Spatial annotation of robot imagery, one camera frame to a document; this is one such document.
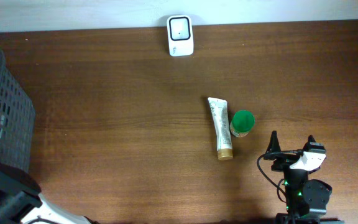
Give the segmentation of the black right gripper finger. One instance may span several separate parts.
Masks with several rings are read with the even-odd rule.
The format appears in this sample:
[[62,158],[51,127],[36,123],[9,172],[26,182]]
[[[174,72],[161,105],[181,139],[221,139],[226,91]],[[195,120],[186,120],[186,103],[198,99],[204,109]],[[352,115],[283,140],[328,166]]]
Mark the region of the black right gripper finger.
[[317,143],[312,135],[309,135],[302,150],[304,152],[325,152],[325,147],[322,144]]
[[270,142],[268,144],[266,153],[280,152],[281,147],[278,141],[278,136],[276,131],[272,131],[270,136]]

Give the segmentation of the green lid jar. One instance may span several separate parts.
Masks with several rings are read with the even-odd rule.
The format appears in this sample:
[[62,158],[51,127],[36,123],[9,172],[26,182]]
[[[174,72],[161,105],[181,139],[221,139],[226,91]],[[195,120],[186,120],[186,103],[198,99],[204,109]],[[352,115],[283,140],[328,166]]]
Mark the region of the green lid jar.
[[231,134],[237,138],[245,137],[254,127],[254,115],[247,110],[239,110],[230,123]]

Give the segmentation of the white tube gold cap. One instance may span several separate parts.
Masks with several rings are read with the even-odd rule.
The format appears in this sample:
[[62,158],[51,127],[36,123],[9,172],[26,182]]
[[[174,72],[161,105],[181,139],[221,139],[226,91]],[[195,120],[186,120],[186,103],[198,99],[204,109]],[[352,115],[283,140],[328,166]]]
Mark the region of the white tube gold cap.
[[208,103],[216,131],[218,159],[220,161],[231,160],[234,156],[231,132],[229,130],[227,101],[219,98],[208,97]]

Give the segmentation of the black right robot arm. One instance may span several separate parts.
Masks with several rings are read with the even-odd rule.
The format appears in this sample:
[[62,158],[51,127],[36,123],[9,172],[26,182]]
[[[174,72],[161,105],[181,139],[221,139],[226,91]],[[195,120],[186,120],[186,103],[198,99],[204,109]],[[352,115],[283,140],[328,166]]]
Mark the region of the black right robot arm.
[[[264,154],[257,159],[261,174],[276,188],[278,198],[285,202],[286,213],[278,213],[274,224],[323,224],[339,223],[343,220],[324,219],[333,188],[309,175],[318,171],[326,158],[325,147],[317,143],[312,135],[301,149],[283,151],[280,148],[276,131],[272,131],[270,142]],[[283,178],[276,184],[260,166],[260,160],[272,161],[271,169],[283,173]]]

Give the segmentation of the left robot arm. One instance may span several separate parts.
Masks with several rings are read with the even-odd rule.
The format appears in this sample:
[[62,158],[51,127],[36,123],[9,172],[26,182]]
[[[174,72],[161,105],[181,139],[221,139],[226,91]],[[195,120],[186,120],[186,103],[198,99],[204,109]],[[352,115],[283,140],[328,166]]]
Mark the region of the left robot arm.
[[[226,223],[273,223],[275,216],[255,179],[257,157],[250,146],[236,148],[234,159],[210,162],[168,146],[160,159],[105,156],[56,181],[61,200],[90,210],[122,215],[126,221],[173,223],[179,218],[203,223],[214,216]],[[36,181],[23,170],[0,163],[0,223],[50,222]]]

